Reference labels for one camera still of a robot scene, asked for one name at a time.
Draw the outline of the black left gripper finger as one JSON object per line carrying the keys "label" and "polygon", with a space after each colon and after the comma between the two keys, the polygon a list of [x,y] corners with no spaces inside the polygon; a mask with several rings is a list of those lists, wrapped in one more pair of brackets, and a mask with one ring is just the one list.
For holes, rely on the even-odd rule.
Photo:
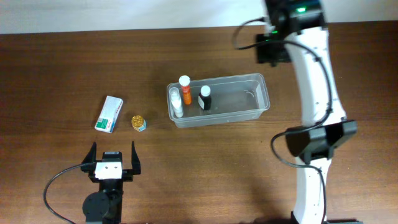
{"label": "black left gripper finger", "polygon": [[91,149],[81,162],[82,172],[93,172],[96,167],[96,143],[94,142]]}
{"label": "black left gripper finger", "polygon": [[132,175],[141,175],[141,162],[136,152],[134,141],[131,143],[131,174]]}

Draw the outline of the white lotion bottle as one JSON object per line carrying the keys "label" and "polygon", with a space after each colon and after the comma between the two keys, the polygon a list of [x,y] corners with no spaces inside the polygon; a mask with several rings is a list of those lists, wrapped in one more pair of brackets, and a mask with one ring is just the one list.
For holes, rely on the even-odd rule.
{"label": "white lotion bottle", "polygon": [[170,102],[172,104],[174,114],[176,117],[181,118],[183,116],[182,99],[178,88],[173,87],[169,90]]}

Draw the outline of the dark bottle with white cap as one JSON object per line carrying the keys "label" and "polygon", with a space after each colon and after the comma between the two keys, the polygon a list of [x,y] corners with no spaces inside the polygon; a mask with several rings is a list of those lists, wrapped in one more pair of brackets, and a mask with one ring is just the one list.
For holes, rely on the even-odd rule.
{"label": "dark bottle with white cap", "polygon": [[203,110],[209,110],[211,108],[211,89],[208,85],[201,87],[198,103]]}

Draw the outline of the orange tube with white cap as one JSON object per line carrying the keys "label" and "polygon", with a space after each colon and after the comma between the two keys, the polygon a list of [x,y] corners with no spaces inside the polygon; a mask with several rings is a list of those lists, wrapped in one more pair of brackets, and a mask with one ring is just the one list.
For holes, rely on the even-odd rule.
{"label": "orange tube with white cap", "polygon": [[191,89],[190,89],[190,77],[187,75],[183,75],[179,78],[178,81],[182,88],[183,101],[186,105],[190,105],[192,103],[192,96],[191,96]]}

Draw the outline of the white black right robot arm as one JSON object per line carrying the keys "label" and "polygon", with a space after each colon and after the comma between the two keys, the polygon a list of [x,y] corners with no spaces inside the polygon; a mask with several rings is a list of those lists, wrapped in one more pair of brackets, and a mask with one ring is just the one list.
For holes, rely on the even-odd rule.
{"label": "white black right robot arm", "polygon": [[302,124],[285,137],[297,170],[292,223],[326,223],[326,177],[334,151],[358,129],[348,120],[336,90],[329,31],[320,1],[265,1],[266,32],[257,36],[258,61],[291,62],[301,98]]}

